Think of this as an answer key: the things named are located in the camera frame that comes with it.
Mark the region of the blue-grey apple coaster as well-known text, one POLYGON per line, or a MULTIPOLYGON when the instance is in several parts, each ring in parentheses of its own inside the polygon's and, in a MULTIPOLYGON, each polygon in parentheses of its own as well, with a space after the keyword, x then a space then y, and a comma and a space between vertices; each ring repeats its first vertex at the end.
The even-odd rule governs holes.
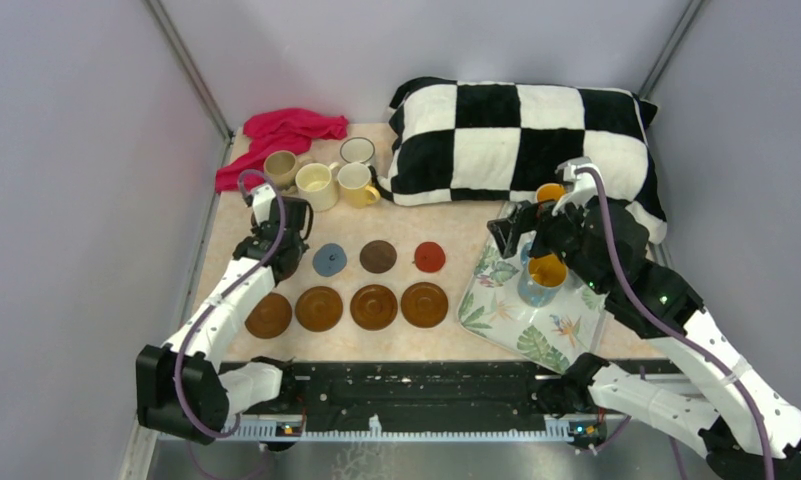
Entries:
POLYGON ((327 243, 314 254, 312 266, 321 277, 332 277, 344 270, 348 263, 344 249, 336 243, 327 243))

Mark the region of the orange cup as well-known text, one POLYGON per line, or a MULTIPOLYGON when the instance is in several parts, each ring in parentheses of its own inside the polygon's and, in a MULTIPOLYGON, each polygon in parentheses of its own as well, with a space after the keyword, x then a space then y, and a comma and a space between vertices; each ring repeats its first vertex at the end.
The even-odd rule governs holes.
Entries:
POLYGON ((561 184, 547 183, 541 185, 535 192, 535 200, 539 203, 558 202, 566 193, 561 184))

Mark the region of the blue mug yellow inside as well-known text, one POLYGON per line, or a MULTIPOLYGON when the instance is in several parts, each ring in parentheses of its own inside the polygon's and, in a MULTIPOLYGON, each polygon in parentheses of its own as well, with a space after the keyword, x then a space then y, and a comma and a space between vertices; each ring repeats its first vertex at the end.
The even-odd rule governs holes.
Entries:
POLYGON ((518 281, 519 297, 529 306, 541 308, 550 304, 568 278, 564 263, 552 253, 541 257, 531 257, 531 242, 520 251, 523 270, 518 281))

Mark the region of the brown wooden coaster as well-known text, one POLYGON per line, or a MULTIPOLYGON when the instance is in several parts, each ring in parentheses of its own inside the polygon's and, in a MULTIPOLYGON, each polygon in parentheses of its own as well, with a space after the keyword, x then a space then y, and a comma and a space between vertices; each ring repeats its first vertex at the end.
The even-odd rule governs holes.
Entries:
POLYGON ((244 324, 247 331, 259 339, 272 339, 283 334, 291 324, 293 309, 289 300, 272 292, 249 313, 244 324))

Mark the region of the amber wooden coaster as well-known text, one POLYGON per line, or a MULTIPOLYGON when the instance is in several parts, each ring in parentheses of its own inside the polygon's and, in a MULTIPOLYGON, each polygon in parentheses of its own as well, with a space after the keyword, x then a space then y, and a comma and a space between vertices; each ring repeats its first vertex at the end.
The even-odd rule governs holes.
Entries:
POLYGON ((431 282, 409 286, 400 301, 403 317, 418 328, 433 328, 444 321, 449 300, 444 290, 431 282))
POLYGON ((294 314, 303 328, 320 333, 334 328, 341 320, 343 311, 343 301, 335 289, 316 286, 300 295, 294 314))
POLYGON ((382 330, 391 325, 398 312, 394 292, 384 285, 370 284, 360 288, 350 302, 353 321, 368 331, 382 330))

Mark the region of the dark walnut wooden coaster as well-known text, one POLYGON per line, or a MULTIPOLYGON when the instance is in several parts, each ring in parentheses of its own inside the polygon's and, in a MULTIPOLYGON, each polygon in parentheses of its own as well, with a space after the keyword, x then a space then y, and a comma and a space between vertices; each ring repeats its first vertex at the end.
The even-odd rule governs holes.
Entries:
POLYGON ((397 252, 388 241, 373 240, 361 249, 359 261, 367 272, 382 274, 393 268, 397 261, 397 252))

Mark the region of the red apple coaster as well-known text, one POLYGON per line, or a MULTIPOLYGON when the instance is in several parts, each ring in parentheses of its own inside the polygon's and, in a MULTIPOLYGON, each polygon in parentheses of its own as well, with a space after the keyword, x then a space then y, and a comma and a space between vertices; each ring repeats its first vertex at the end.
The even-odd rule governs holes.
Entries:
POLYGON ((446 263, 446 254, 436 242, 426 241, 420 243, 414 252, 414 264, 422 272, 436 273, 446 263))

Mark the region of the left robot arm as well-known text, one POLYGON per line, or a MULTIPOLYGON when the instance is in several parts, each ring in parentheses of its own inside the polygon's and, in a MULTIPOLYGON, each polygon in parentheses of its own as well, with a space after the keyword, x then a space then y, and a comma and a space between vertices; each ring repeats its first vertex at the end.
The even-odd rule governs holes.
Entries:
POLYGON ((290 278, 307 250, 314 213, 302 199, 256 199, 249 236, 237 244, 219 283, 198 311, 160 346, 147 345, 136 363, 141 426, 208 445, 231 435, 237 415, 262 403, 273 413, 295 404, 284 362, 255 357, 238 368, 221 364, 249 314, 290 278))

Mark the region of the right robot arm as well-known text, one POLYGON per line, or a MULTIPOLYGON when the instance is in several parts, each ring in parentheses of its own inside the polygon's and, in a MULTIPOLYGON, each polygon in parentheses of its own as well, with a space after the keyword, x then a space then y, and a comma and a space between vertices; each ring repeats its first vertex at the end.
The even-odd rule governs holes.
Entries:
POLYGON ((675 271, 646 256, 649 233, 620 203, 602 207, 520 202, 487 228, 499 254, 551 254, 619 323, 663 352, 700 391, 685 397, 583 353, 549 389, 551 411, 601 407, 664 432, 723 479, 800 479, 801 410, 751 367, 717 327, 702 298, 675 271))

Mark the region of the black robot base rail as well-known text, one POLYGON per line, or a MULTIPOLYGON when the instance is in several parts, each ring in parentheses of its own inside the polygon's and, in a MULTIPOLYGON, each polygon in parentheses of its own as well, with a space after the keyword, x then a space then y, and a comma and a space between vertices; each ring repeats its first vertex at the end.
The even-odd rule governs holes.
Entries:
POLYGON ((309 432, 364 431, 377 417, 390 433, 540 431, 565 415, 598 417, 584 394, 529 361, 294 362, 278 398, 250 415, 293 415, 309 432))

